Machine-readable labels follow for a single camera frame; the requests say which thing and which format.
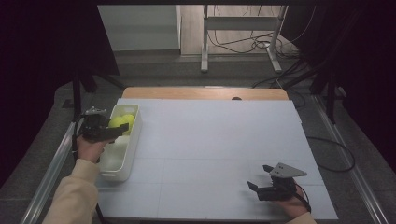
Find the plastic tray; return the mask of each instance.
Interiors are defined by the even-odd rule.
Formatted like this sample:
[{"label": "plastic tray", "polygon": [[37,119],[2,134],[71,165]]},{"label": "plastic tray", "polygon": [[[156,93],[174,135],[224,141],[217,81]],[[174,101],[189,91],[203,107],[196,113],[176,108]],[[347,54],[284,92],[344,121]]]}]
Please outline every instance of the plastic tray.
[{"label": "plastic tray", "polygon": [[115,105],[111,118],[125,114],[134,115],[134,125],[129,135],[123,135],[112,144],[107,144],[100,157],[100,175],[108,181],[124,181],[131,173],[134,153],[136,152],[142,119],[138,105]]}]

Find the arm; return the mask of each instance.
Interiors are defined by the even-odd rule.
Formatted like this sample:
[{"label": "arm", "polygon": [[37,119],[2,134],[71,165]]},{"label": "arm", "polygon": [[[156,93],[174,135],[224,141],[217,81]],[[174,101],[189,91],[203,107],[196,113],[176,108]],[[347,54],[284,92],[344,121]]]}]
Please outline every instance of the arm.
[{"label": "arm", "polygon": [[316,224],[309,212],[306,212],[286,224]]},{"label": "arm", "polygon": [[72,174],[62,179],[43,223],[91,223],[97,204],[95,164],[108,142],[90,143],[78,138],[78,157]]}]

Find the white tabletop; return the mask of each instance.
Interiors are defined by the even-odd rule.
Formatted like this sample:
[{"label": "white tabletop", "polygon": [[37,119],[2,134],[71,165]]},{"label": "white tabletop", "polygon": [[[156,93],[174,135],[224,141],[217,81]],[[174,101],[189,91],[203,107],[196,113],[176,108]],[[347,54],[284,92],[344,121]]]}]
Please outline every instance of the white tabletop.
[{"label": "white tabletop", "polygon": [[337,219],[292,101],[119,99],[139,105],[143,120],[133,167],[125,182],[100,177],[106,217],[172,220],[286,219],[260,202],[247,181],[270,187],[262,166],[286,163],[316,219]]}]

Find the black pole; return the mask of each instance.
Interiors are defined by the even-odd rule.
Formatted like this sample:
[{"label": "black pole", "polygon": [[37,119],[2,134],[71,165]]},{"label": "black pole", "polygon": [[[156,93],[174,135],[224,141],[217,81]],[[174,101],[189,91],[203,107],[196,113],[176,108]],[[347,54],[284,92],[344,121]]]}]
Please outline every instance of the black pole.
[{"label": "black pole", "polygon": [[327,104],[326,104],[326,114],[330,119],[332,124],[335,124],[334,119],[334,101],[335,101],[335,75],[333,72],[329,74],[330,80],[327,85]]},{"label": "black pole", "polygon": [[74,121],[76,121],[81,115],[81,94],[79,87],[79,76],[78,72],[75,73],[73,77],[73,100],[74,100]]}]

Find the metal stand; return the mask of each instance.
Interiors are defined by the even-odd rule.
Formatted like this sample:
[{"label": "metal stand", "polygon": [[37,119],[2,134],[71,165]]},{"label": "metal stand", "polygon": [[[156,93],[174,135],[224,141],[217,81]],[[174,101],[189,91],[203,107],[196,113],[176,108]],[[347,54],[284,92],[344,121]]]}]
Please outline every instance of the metal stand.
[{"label": "metal stand", "polygon": [[78,116],[81,114],[81,91],[79,87],[78,72],[73,77],[73,107],[74,107],[74,122],[77,121]]},{"label": "metal stand", "polygon": [[275,45],[285,13],[286,6],[282,6],[277,17],[208,17],[207,5],[204,5],[204,42],[202,45],[201,71],[207,72],[208,70],[208,30],[262,30],[274,31],[270,44],[266,45],[266,50],[275,72],[281,73],[282,68],[276,57]]}]

